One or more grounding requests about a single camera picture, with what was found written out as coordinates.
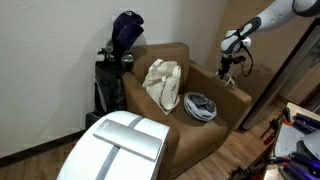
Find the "red object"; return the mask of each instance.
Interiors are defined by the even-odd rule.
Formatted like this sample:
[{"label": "red object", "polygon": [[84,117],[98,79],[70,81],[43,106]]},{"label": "red object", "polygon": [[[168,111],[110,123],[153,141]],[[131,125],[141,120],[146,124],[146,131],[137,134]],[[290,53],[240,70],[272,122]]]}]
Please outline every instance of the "red object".
[{"label": "red object", "polygon": [[283,117],[282,120],[285,125],[292,126],[292,122],[289,122],[286,117]]},{"label": "red object", "polygon": [[263,141],[263,144],[268,145],[273,139],[274,139],[274,135],[271,134],[270,136],[267,137],[266,140]]},{"label": "red object", "polygon": [[250,179],[251,180],[261,180],[261,179],[263,179],[263,174],[257,174],[257,175],[251,176]]}]

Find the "white cloth bag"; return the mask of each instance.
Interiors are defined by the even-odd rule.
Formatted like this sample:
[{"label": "white cloth bag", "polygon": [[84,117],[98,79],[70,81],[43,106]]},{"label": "white cloth bag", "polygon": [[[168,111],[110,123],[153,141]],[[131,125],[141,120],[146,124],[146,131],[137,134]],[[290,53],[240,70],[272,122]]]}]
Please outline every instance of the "white cloth bag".
[{"label": "white cloth bag", "polygon": [[181,67],[176,61],[157,59],[142,84],[161,110],[168,115],[179,103]]}]

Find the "wooden floor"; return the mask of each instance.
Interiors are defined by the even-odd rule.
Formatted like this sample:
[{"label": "wooden floor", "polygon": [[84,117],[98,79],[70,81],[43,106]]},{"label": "wooden floor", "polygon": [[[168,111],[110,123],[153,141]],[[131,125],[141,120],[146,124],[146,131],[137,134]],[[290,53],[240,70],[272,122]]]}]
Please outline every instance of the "wooden floor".
[{"label": "wooden floor", "polygon": [[[232,132],[226,142],[177,180],[227,179],[229,172],[237,167],[248,167],[266,148],[260,135],[277,117],[283,104],[269,107],[270,116],[245,133]],[[0,169],[0,180],[51,180],[56,179],[64,160],[76,142],[66,144],[30,159]]]}]

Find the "golf bag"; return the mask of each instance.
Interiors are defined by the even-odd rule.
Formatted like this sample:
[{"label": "golf bag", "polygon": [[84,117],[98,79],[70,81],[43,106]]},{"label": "golf bag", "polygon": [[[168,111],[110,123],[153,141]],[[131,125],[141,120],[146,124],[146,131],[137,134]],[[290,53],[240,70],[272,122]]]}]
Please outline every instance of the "golf bag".
[{"label": "golf bag", "polygon": [[130,52],[129,49],[144,31],[140,26],[143,22],[140,15],[126,11],[113,23],[112,40],[106,49],[98,52],[104,55],[104,61],[95,64],[95,110],[86,115],[86,129],[110,112],[126,110],[122,58],[128,56],[125,53]]}]

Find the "golf club head cover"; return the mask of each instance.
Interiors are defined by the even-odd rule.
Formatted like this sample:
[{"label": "golf club head cover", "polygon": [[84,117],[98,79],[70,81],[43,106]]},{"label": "golf club head cover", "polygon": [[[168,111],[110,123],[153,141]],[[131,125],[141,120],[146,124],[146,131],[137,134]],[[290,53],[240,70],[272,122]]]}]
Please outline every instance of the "golf club head cover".
[{"label": "golf club head cover", "polygon": [[114,30],[120,32],[130,24],[142,25],[144,23],[142,17],[133,11],[125,11],[121,13],[113,23]]},{"label": "golf club head cover", "polygon": [[113,23],[112,42],[116,62],[120,61],[124,52],[129,49],[135,40],[142,34],[144,23],[142,17],[133,11],[121,13]]},{"label": "golf club head cover", "polygon": [[117,41],[125,49],[129,49],[137,38],[143,33],[143,28],[138,24],[130,24],[122,29],[117,37]]}]

